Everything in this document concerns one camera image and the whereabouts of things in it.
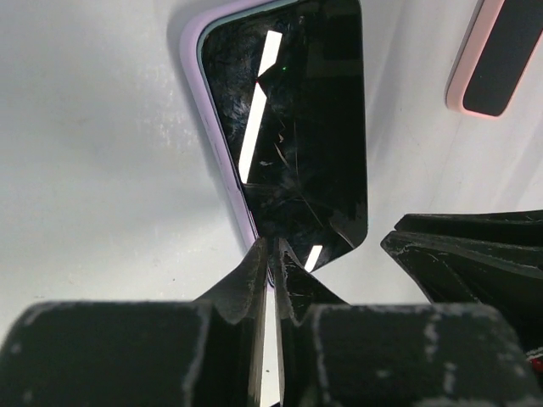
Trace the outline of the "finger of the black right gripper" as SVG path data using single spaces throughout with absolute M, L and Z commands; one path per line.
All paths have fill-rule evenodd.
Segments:
M 432 303 L 497 309 L 523 350 L 542 350 L 542 212 L 404 215 L 382 249 Z

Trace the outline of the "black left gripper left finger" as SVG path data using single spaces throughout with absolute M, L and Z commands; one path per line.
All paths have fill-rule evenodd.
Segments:
M 188 302 L 34 304 L 1 347 L 4 406 L 256 406 L 268 245 Z

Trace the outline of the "lilac phone case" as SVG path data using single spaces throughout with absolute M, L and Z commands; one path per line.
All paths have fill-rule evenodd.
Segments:
M 216 25 L 264 10 L 280 8 L 287 4 L 287 1 L 233 1 L 225 3 L 192 17 L 185 24 L 179 40 L 178 48 L 182 70 L 187 78 L 196 109 L 219 166 L 221 179 L 227 190 L 244 250 L 251 247 L 258 237 L 258 233 L 255 231 L 252 215 L 247 208 L 242 184 L 232 162 L 227 139 L 212 100 L 201 60 L 202 46 L 205 37 Z

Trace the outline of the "phone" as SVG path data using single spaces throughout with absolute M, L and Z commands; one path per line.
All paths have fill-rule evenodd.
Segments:
M 362 9 L 287 2 L 216 25 L 201 60 L 257 238 L 314 271 L 367 236 Z

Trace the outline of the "pink phone case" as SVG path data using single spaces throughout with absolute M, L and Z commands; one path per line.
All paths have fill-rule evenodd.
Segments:
M 467 36 L 467 40 L 464 44 L 463 50 L 460 53 L 460 58 L 457 61 L 456 68 L 449 82 L 449 86 L 448 86 L 448 89 L 446 92 L 446 98 L 445 98 L 446 106 L 448 107 L 448 109 L 451 109 L 463 114 L 470 114 L 477 117 L 491 118 L 491 119 L 502 116 L 505 110 L 507 109 L 506 108 L 500 116 L 493 117 L 493 116 L 487 116 L 484 114 L 478 114 L 475 112 L 467 111 L 462 107 L 462 99 L 463 99 L 464 92 L 467 89 L 467 84 L 470 81 L 475 65 L 478 62 L 479 56 L 482 53 L 483 47 L 490 34 L 492 26 L 495 23 L 497 15 L 501 9 L 501 5 L 504 2 L 505 1 L 483 1 L 481 3 L 479 12 L 477 13 L 477 16 L 473 22 L 473 26 L 469 32 L 469 35 Z M 542 34 L 535 49 L 539 46 L 540 42 L 542 42 Z M 535 53 L 535 50 L 533 51 L 530 60 L 532 59 L 534 53 Z

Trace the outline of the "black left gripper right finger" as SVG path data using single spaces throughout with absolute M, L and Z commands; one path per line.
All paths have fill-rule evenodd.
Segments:
M 482 304 L 351 305 L 273 243 L 283 406 L 539 406 L 516 334 Z

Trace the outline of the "purple smartphone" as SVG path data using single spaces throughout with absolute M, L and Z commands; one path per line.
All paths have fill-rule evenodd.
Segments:
M 462 107 L 500 116 L 509 104 L 542 34 L 542 1 L 505 1 L 475 65 Z

